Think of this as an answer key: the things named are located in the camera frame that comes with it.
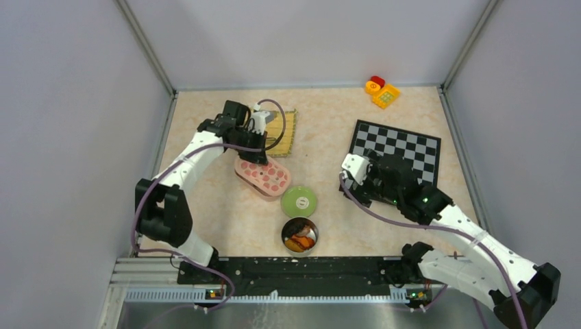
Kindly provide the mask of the pink lunch box lid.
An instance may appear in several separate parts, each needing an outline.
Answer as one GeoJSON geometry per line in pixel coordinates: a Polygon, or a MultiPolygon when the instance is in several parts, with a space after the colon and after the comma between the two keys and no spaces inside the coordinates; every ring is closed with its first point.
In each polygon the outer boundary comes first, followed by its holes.
{"type": "Polygon", "coordinates": [[[290,171],[272,157],[267,157],[268,164],[255,164],[235,159],[234,172],[253,192],[266,201],[274,201],[281,197],[290,187],[292,176],[290,171]]]}

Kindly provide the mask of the pink lunch box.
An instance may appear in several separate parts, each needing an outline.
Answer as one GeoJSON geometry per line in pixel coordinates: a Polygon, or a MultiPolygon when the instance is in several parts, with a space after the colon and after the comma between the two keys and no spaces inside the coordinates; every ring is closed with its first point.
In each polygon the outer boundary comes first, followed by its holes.
{"type": "Polygon", "coordinates": [[[249,185],[265,201],[272,202],[281,197],[291,185],[292,176],[277,169],[237,169],[236,176],[249,185]]]}

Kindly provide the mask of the brown meat piece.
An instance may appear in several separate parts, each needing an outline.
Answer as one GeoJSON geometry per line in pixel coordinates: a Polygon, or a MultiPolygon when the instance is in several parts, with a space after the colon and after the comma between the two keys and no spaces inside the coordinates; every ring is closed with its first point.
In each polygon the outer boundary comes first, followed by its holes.
{"type": "Polygon", "coordinates": [[[297,230],[296,232],[291,234],[291,238],[297,238],[297,237],[304,237],[304,236],[309,236],[309,234],[312,232],[312,228],[310,226],[304,226],[302,229],[297,230]]]}

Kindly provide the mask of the orange chicken drumstick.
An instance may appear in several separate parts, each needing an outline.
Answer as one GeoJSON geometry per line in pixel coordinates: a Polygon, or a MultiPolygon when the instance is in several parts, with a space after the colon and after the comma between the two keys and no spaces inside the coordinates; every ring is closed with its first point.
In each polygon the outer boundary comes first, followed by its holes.
{"type": "Polygon", "coordinates": [[[310,249],[315,245],[314,239],[309,236],[293,238],[294,241],[300,243],[304,250],[310,249]]]}

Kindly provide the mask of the dark seaweed roll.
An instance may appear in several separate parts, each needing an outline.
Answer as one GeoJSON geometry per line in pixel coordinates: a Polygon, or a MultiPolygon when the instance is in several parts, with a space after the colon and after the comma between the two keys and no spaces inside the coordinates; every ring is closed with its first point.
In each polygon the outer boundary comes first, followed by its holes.
{"type": "Polygon", "coordinates": [[[293,234],[295,234],[296,232],[300,232],[302,231],[305,227],[310,227],[311,226],[311,221],[307,218],[303,218],[303,217],[297,217],[297,218],[293,218],[290,219],[289,221],[287,221],[285,223],[284,229],[286,231],[290,231],[293,234]]]}

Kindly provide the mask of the orange fried food piece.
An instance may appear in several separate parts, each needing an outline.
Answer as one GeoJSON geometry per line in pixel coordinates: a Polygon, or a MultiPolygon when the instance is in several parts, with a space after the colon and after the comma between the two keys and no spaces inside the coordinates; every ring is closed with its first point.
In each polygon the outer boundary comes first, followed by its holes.
{"type": "Polygon", "coordinates": [[[300,243],[297,243],[294,240],[286,240],[284,242],[284,245],[288,250],[290,250],[294,253],[303,253],[304,252],[302,245],[300,243]]]}

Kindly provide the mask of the silver metal tongs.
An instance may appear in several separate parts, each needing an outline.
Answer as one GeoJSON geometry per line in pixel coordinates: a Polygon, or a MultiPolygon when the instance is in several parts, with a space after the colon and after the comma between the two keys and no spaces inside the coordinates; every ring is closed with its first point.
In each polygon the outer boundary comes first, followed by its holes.
{"type": "Polygon", "coordinates": [[[267,140],[266,146],[272,145],[280,136],[282,132],[282,118],[280,113],[273,113],[271,120],[267,123],[266,133],[267,140]]]}

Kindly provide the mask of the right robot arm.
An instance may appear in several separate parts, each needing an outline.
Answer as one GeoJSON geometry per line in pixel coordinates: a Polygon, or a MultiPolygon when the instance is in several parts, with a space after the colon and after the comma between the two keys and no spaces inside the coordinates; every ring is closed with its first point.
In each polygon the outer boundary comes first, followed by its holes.
{"type": "Polygon", "coordinates": [[[339,176],[346,196],[365,212],[386,201],[404,216],[405,228],[438,233],[461,260],[426,243],[402,250],[401,272],[410,282],[437,281],[472,297],[507,328],[535,328],[556,303],[561,272],[537,264],[500,243],[472,221],[439,188],[418,181],[412,167],[395,155],[347,154],[339,176]]]}

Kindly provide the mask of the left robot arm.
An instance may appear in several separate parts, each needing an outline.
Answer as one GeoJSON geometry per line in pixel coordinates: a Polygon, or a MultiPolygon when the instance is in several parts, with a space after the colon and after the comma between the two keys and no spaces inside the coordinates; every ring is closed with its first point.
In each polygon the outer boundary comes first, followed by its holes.
{"type": "Polygon", "coordinates": [[[199,124],[192,140],[164,171],[136,185],[135,231],[164,243],[166,252],[195,263],[193,273],[203,283],[214,282],[220,266],[212,260],[213,246],[195,232],[187,194],[228,149],[236,150],[243,160],[267,164],[267,124],[275,117],[258,104],[250,108],[227,100],[221,113],[199,124]]]}

